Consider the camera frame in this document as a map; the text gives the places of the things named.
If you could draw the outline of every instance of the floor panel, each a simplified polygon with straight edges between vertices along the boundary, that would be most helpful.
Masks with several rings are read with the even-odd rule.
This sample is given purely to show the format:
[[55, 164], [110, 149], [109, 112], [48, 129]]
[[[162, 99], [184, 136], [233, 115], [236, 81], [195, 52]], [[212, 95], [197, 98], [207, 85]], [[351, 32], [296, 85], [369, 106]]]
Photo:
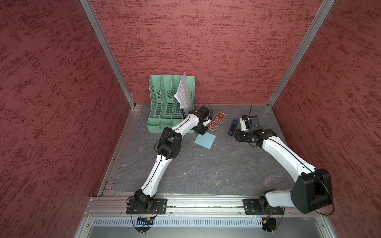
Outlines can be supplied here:
[[[248, 115], [247, 105], [212, 105], [214, 116], [226, 117], [214, 131], [211, 149], [194, 143], [197, 133], [186, 134], [179, 155], [169, 164], [158, 187], [159, 193], [189, 193], [217, 195], [255, 195], [269, 189], [291, 189], [293, 180], [286, 170], [263, 149], [236, 142], [227, 131], [235, 117]], [[150, 104], [144, 104], [133, 136], [116, 178], [114, 191], [138, 190], [155, 163], [154, 144], [159, 133], [149, 133], [146, 123]], [[264, 129], [270, 128], [284, 141], [278, 122], [269, 106], [253, 106]]]

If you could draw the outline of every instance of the black cable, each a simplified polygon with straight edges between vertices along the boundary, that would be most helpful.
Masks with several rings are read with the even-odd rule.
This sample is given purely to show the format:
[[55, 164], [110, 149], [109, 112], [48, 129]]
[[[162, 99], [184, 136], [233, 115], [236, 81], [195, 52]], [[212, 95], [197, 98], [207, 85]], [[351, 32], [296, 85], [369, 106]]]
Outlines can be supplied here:
[[134, 211], [134, 208], [131, 206], [131, 208], [132, 208], [132, 210], [131, 210], [131, 222], [132, 222], [132, 226], [134, 226], [134, 228], [135, 228], [135, 230], [137, 231], [137, 232], [139, 232], [140, 233], [140, 231], [138, 231], [137, 229], [136, 229], [136, 227], [135, 227], [135, 225], [134, 225], [134, 221], [132, 220], [132, 213], [133, 213], [133, 211]]
[[152, 178], [154, 177], [155, 173], [156, 173], [156, 170], [157, 168], [159, 168], [159, 165], [160, 165], [160, 162], [162, 161], [162, 159], [160, 159], [159, 163], [157, 163], [157, 167], [155, 169], [155, 172], [152, 174], [152, 177], [149, 179], [148, 183], [146, 184], [146, 186], [142, 189], [142, 191], [144, 191], [144, 189], [148, 186], [149, 182], [151, 182]]
[[323, 215], [323, 216], [330, 216], [333, 214], [333, 212], [335, 211], [335, 205], [333, 203], [333, 197], [331, 195], [331, 193], [328, 191], [327, 187], [323, 184], [323, 182], [320, 180], [319, 177], [316, 176], [316, 178], [322, 183], [322, 185], [324, 186], [325, 190], [328, 192], [328, 195], [330, 196], [330, 200], [332, 202], [332, 211], [329, 213], [329, 214], [324, 214], [324, 213], [321, 213], [321, 212], [318, 212], [317, 210], [315, 210], [315, 212], [319, 213], [320, 215]]
[[252, 145], [250, 144], [249, 142], [247, 142], [249, 145], [251, 145], [252, 147], [258, 147], [259, 145]]
[[189, 114], [189, 117], [187, 117], [187, 118], [188, 118], [188, 120], [184, 121], [183, 124], [179, 125], [179, 126], [177, 127], [176, 130], [178, 130], [180, 127], [182, 127], [182, 125], [184, 125], [185, 123], [187, 123], [187, 122], [189, 121], [189, 119], [191, 118], [191, 115]]
[[208, 105], [208, 104], [204, 104], [204, 105], [201, 105], [201, 106], [209, 106], [209, 107], [211, 108], [211, 110], [210, 110], [210, 111], [212, 112], [210, 116], [211, 116], [211, 117], [213, 116], [213, 107], [212, 107], [211, 105]]
[[127, 202], [127, 205], [128, 205], [128, 199], [133, 198], [133, 197], [134, 197], [134, 195], [132, 195], [132, 196], [130, 196], [130, 197], [127, 198], [127, 201], [126, 201], [126, 202]]
[[282, 218], [280, 219], [280, 222], [278, 223], [278, 225], [275, 227], [275, 230], [280, 226], [280, 223], [283, 221], [283, 216], [285, 215], [285, 212], [286, 212], [286, 207], [284, 207], [284, 209], [283, 209]]
[[[250, 119], [251, 107], [252, 107], [252, 106], [250, 106], [250, 111], [249, 111], [249, 117], [248, 117], [248, 119]], [[249, 131], [249, 132], [250, 132], [250, 127], [251, 127], [251, 119], [250, 119], [250, 121], [249, 121], [249, 128], [248, 128], [248, 131]], [[249, 145], [251, 145], [252, 147], [258, 147], [258, 146], [259, 146], [259, 145], [252, 145], [252, 144], [250, 144], [248, 141], [247, 141], [247, 143], [248, 143]]]
[[154, 144], [154, 150], [156, 151], [156, 153], [159, 153], [159, 152], [156, 150], [156, 144], [157, 144], [161, 139], [163, 139], [164, 137], [168, 137], [169, 134], [170, 134], [170, 132], [168, 132], [167, 135], [162, 136], [162, 137], [161, 137], [161, 138]]
[[[276, 141], [274, 141], [274, 142], [277, 143], [278, 145], [282, 146], [284, 149], [286, 149], [292, 156], [295, 157], [295, 159], [297, 159], [297, 160], [299, 161], [299, 163], [301, 163], [301, 164], [302, 164], [304, 167], [306, 167], [311, 173], [313, 173], [312, 170], [310, 170], [305, 164], [303, 164], [302, 161], [300, 161], [300, 160], [299, 160], [299, 159], [298, 159], [298, 158], [297, 158], [291, 151], [289, 151], [286, 147], [284, 147], [282, 144], [280, 144], [280, 143], [278, 143], [278, 142], [276, 142]], [[330, 199], [330, 201], [332, 202], [332, 211], [330, 212], [330, 214], [320, 213], [320, 212], [318, 212], [318, 211], [316, 211], [316, 210], [315, 210], [315, 212], [319, 213], [320, 215], [330, 216], [330, 215], [332, 215], [333, 212], [335, 211], [335, 205], [334, 205], [334, 203], [333, 203], [333, 197], [332, 197], [330, 191], [329, 191], [329, 190], [327, 189], [327, 187], [324, 185], [324, 183], [320, 180], [320, 178], [317, 177], [317, 176], [315, 176], [315, 175], [314, 175], [314, 177], [317, 178], [317, 179], [320, 181], [320, 183], [322, 183], [322, 185], [324, 186], [325, 190], [327, 191], [327, 193], [328, 193], [328, 195], [329, 195], [329, 199]]]

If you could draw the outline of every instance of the blue sticky note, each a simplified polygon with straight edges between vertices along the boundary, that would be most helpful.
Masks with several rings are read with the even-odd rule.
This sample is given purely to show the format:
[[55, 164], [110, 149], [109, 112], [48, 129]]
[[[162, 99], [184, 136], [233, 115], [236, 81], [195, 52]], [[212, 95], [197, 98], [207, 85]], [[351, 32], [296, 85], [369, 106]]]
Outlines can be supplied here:
[[213, 145], [215, 138], [216, 136], [210, 133], [205, 133], [203, 136], [199, 134], [194, 142], [197, 145], [204, 146], [205, 148], [210, 149]]

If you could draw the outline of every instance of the red wire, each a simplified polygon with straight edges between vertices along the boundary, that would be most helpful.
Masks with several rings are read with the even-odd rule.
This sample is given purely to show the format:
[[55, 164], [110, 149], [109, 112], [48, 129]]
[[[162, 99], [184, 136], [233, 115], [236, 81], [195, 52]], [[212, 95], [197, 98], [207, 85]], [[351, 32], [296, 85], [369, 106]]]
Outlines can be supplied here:
[[159, 213], [159, 210], [157, 209], [157, 206], [154, 204], [155, 208], [156, 208], [156, 215], [154, 216], [154, 219], [156, 218], [157, 214]]
[[271, 214], [272, 214], [272, 212], [270, 213], [270, 215], [268, 215], [267, 217], [265, 217], [264, 219], [267, 219], [267, 218], [269, 218], [270, 216], [271, 216]]

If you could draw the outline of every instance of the red card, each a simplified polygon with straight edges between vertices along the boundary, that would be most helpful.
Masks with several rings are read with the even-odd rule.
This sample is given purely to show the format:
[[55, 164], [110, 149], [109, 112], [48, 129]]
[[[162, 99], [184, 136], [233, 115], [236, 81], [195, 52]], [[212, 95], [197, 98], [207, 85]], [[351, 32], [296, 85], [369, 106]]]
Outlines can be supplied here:
[[217, 126], [217, 124], [226, 116], [225, 113], [220, 112], [218, 116], [208, 125], [209, 129], [214, 130]]

